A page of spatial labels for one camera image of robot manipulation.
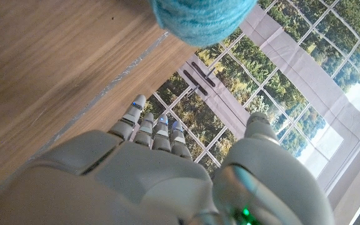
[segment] white robotic hand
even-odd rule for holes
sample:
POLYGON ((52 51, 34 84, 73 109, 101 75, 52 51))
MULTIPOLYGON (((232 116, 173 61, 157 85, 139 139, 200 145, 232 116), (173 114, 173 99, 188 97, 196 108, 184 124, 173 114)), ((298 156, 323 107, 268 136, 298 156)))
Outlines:
MULTIPOLYGON (((145 101, 146 99, 143 95, 137 96, 124 116, 109 130, 109 133, 128 141, 140 117, 141 110, 143 110, 145 101)), ((162 150, 192 160, 191 154, 186 146, 183 127, 179 122, 176 121, 173 123, 171 138, 169 138, 168 117, 165 114, 160 115, 156 124, 156 133, 154 139, 152 139, 153 123, 154 115, 147 112, 133 142, 149 148, 151 147, 151 143, 153 143, 152 150, 162 150)))
POLYGON ((168 133, 142 95, 108 131, 76 136, 17 173, 0 192, 0 224, 334 224, 309 171, 264 114, 248 119, 214 180, 191 160, 178 122, 168 133))

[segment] yarn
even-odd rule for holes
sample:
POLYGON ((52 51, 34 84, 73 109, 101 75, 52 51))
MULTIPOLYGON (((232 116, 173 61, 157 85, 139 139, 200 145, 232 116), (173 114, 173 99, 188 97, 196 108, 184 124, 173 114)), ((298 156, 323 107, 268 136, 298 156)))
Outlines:
POLYGON ((216 44, 241 24, 256 0, 150 0, 157 23, 192 46, 216 44))

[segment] green led light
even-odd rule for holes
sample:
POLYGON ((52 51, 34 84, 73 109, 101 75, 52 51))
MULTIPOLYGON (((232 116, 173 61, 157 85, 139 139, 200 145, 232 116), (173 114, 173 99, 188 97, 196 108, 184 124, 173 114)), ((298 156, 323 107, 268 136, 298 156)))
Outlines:
POLYGON ((249 211, 248 211, 248 209, 244 209, 244 211, 243 211, 242 213, 244 213, 244 215, 246 215, 246 216, 249 216, 249 211))

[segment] window latch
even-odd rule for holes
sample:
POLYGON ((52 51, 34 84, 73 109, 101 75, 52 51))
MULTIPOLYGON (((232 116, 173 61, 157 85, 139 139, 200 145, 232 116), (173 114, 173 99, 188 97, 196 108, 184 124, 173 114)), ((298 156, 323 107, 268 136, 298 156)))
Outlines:
POLYGON ((210 72, 205 75, 204 71, 195 63, 195 62, 192 62, 191 63, 192 66, 194 66, 194 68, 198 71, 198 73, 212 86, 216 86, 215 83, 213 83, 213 81, 211 80, 211 78, 209 78, 209 75, 211 75, 213 73, 213 71, 215 70, 215 67, 213 69, 210 70, 210 72))
POLYGON ((208 92, 206 92, 206 90, 198 84, 198 82, 191 76, 188 71, 184 70, 183 73, 195 85, 195 87, 187 93, 187 98, 191 96, 197 89, 199 89, 205 96, 208 95, 208 92))

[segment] wooden table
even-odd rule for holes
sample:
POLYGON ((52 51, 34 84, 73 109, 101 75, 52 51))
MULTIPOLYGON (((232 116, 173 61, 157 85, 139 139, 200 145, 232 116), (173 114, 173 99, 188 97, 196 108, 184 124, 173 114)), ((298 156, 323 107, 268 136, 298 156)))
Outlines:
MULTIPOLYGON (((0 0, 0 184, 163 33, 148 1, 0 0)), ((168 36, 54 145, 108 130, 195 50, 168 36)))

